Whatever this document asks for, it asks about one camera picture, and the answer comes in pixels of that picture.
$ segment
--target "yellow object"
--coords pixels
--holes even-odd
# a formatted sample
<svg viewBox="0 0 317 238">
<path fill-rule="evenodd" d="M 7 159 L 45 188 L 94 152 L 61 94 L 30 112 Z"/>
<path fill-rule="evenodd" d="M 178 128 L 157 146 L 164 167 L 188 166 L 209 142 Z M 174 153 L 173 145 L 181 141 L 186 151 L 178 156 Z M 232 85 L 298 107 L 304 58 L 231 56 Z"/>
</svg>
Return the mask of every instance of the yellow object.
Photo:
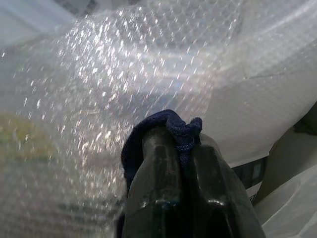
<svg viewBox="0 0 317 238">
<path fill-rule="evenodd" d="M 0 162 L 50 159 L 57 154 L 49 137 L 31 121 L 0 114 Z"/>
</svg>

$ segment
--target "blue cloth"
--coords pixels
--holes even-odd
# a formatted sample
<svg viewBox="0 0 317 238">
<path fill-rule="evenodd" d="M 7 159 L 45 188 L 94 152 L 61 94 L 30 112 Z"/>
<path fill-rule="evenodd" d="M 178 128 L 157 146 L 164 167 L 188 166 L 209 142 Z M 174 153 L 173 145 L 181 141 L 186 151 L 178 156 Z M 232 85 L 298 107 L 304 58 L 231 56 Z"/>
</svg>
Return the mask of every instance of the blue cloth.
<svg viewBox="0 0 317 238">
<path fill-rule="evenodd" d="M 194 118 L 186 124 L 179 115 L 172 110 L 155 113 L 137 124 L 128 137 L 121 153 L 124 168 L 124 177 L 129 192 L 132 180 L 143 162 L 142 138 L 150 129 L 166 126 L 176 142 L 179 160 L 182 168 L 187 167 L 190 151 L 195 144 L 200 144 L 199 135 L 202 131 L 203 121 Z"/>
</svg>

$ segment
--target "plastic wrap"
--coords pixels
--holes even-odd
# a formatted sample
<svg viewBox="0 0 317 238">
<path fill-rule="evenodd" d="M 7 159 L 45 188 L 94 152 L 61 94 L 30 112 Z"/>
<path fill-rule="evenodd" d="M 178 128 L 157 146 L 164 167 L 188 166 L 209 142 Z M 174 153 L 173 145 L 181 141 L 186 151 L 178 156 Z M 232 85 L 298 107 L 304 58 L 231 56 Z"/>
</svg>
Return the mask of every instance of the plastic wrap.
<svg viewBox="0 0 317 238">
<path fill-rule="evenodd" d="M 160 110 L 202 117 L 231 166 L 266 156 L 317 99 L 316 18 L 314 0 L 145 0 L 1 51 L 1 149 L 31 151 L 1 159 L 1 236 L 111 237 L 120 150 Z"/>
<path fill-rule="evenodd" d="M 167 108 L 204 115 L 239 7 L 145 1 L 2 51 L 0 236 L 112 237 L 128 133 Z"/>
<path fill-rule="evenodd" d="M 256 207 L 267 238 L 315 238 L 317 166 L 272 192 Z"/>
</svg>

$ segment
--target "black plastic object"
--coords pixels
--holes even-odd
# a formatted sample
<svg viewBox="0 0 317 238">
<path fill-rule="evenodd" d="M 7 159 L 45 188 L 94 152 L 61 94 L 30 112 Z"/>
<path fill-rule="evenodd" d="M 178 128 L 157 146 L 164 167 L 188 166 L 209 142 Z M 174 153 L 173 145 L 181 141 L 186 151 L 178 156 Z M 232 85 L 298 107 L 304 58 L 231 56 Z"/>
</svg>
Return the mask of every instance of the black plastic object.
<svg viewBox="0 0 317 238">
<path fill-rule="evenodd" d="M 201 135 L 190 163 L 194 237 L 265 238 L 244 186 L 211 138 Z"/>
<path fill-rule="evenodd" d="M 144 161 L 131 184 L 123 238 L 265 238 L 244 186 L 215 142 L 201 135 L 201 143 L 182 171 L 165 128 L 144 136 Z"/>
<path fill-rule="evenodd" d="M 158 127 L 144 136 L 143 157 L 130 187 L 122 237 L 183 237 L 180 163 L 167 129 Z"/>
</svg>

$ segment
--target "navy blue fabric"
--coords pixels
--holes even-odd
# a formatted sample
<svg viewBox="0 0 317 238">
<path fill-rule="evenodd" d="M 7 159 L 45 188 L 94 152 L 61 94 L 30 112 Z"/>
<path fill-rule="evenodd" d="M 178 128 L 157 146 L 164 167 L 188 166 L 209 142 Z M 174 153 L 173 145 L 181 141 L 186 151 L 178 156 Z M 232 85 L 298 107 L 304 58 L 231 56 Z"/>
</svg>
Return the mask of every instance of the navy blue fabric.
<svg viewBox="0 0 317 238">
<path fill-rule="evenodd" d="M 127 182 L 127 191 L 137 170 L 143 162 L 142 138 L 144 134 L 154 127 L 166 126 L 174 137 L 181 166 L 187 166 L 191 149 L 200 143 L 199 135 L 202 131 L 203 121 L 194 118 L 186 124 L 179 115 L 172 110 L 155 113 L 136 125 L 128 137 L 121 153 L 121 161 L 124 167 L 124 176 Z"/>
</svg>

